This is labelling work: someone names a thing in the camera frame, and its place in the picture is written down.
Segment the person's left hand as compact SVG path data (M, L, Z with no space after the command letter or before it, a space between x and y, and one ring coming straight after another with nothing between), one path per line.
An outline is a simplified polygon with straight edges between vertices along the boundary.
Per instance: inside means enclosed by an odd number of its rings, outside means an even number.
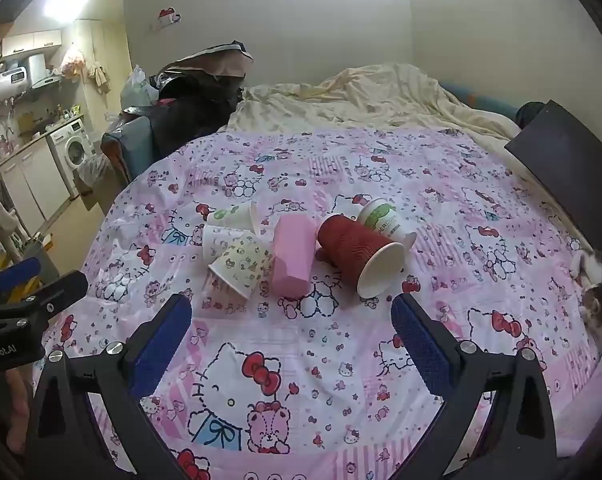
M28 435L32 393L32 368L29 365L0 372L0 435L7 448L23 455Z

